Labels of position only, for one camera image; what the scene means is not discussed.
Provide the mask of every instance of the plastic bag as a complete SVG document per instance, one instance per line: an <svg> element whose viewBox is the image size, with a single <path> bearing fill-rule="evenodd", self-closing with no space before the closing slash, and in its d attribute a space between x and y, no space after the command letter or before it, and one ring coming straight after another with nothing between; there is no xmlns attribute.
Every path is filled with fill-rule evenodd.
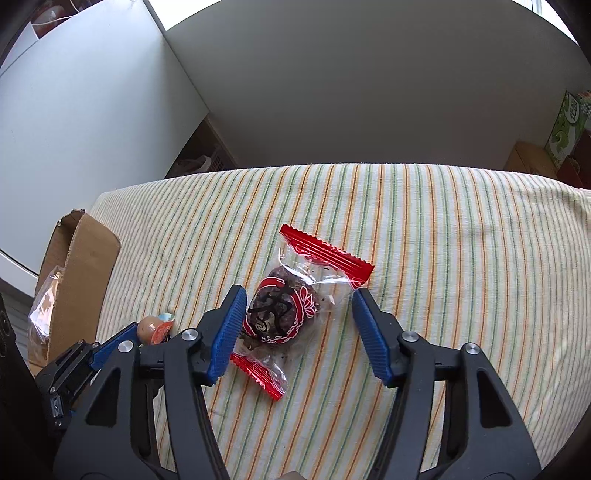
<svg viewBox="0 0 591 480"><path fill-rule="evenodd" d="M274 400L335 305L363 285L374 266L283 225L283 242L242 323L232 361Z"/></svg>
<svg viewBox="0 0 591 480"><path fill-rule="evenodd" d="M47 276L41 289L35 296L29 319L28 357L29 360L45 365L47 344L51 328L51 315L56 302L57 287L61 282L63 269L55 267Z"/></svg>

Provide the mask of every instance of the small egg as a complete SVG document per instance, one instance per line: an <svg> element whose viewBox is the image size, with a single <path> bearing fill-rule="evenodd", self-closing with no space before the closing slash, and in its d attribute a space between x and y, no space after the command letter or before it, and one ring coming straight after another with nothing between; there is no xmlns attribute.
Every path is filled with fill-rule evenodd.
<svg viewBox="0 0 591 480"><path fill-rule="evenodd" d="M144 317L138 323L138 331L137 335L139 341L142 342L144 345L149 345L152 340L152 335L163 323L158 317Z"/></svg>

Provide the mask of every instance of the red candy wrapper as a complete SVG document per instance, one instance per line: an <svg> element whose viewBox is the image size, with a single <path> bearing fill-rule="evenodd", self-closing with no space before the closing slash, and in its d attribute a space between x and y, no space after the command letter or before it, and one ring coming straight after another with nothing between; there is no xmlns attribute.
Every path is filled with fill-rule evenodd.
<svg viewBox="0 0 591 480"><path fill-rule="evenodd" d="M287 364L299 358L338 302L374 266L289 225L278 255L242 323L232 361L274 400L287 389Z"/></svg>

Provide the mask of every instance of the red crimped end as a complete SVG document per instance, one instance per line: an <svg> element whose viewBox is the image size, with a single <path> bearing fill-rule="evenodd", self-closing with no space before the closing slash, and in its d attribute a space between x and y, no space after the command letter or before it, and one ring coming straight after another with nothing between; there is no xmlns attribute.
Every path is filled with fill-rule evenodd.
<svg viewBox="0 0 591 480"><path fill-rule="evenodd" d="M152 334L152 339L150 340L150 345L158 345L162 343L164 338L166 337L167 333L173 327L174 322L164 322L161 323L156 327L156 330Z"/></svg>
<svg viewBox="0 0 591 480"><path fill-rule="evenodd" d="M234 352L232 352L230 359L240 370L254 379L273 400L279 400L285 394L280 382L273 378L269 370L261 364Z"/></svg>
<svg viewBox="0 0 591 480"><path fill-rule="evenodd" d="M314 263L329 265L341 270L347 276L354 290L367 282L374 270L372 264L323 242L315 236L300 232L290 225L283 225L279 232L298 255L302 255Z"/></svg>

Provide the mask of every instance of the green box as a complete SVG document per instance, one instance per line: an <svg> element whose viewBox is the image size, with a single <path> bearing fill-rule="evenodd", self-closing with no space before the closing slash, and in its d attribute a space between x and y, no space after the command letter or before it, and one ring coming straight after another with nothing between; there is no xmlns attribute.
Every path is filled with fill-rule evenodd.
<svg viewBox="0 0 591 480"><path fill-rule="evenodd" d="M560 112L545 146L556 168L560 168L573 152L585 128L591 126L590 117L591 92L564 93Z"/></svg>

